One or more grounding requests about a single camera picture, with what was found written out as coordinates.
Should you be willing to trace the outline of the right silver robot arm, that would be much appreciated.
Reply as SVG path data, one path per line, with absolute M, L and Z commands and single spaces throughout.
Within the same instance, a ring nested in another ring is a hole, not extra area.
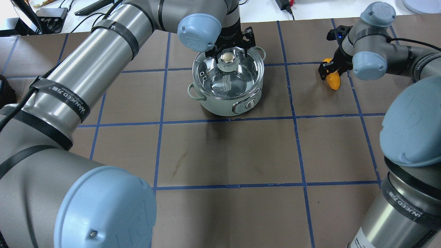
M 385 2 L 373 2 L 354 26 L 327 34 L 338 49 L 318 73 L 331 89 L 352 70 L 360 80 L 385 74 L 415 83 L 393 101 L 382 122 L 380 146 L 388 173 L 348 248 L 426 248 L 440 232 L 440 48 L 393 44 L 387 29 L 396 18 Z

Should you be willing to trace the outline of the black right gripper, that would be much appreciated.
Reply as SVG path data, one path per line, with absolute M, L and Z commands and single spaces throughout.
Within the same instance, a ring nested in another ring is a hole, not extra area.
M 348 55 L 343 49 L 343 41 L 348 37 L 353 26 L 339 25 L 337 28 L 329 30 L 327 40 L 336 40 L 339 48 L 335 51 L 332 59 L 324 59 L 318 68 L 321 80 L 334 72 L 342 75 L 344 72 L 353 69 L 352 56 Z

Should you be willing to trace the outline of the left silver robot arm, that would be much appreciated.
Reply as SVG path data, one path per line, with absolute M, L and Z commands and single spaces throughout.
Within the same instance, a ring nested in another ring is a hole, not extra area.
M 2 248 L 150 248 L 153 188 L 70 150 L 73 133 L 155 31 L 216 56 L 239 44 L 238 0 L 119 0 L 18 104 L 1 109 Z

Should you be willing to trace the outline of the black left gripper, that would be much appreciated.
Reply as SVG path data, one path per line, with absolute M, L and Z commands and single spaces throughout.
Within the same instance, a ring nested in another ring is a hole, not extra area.
M 223 27 L 214 47 L 205 52 L 206 58 L 213 58 L 218 62 L 218 55 L 225 49 L 239 47 L 244 50 L 244 57 L 248 57 L 248 51 L 256 46 L 255 33 L 252 27 L 241 30 L 239 24 Z

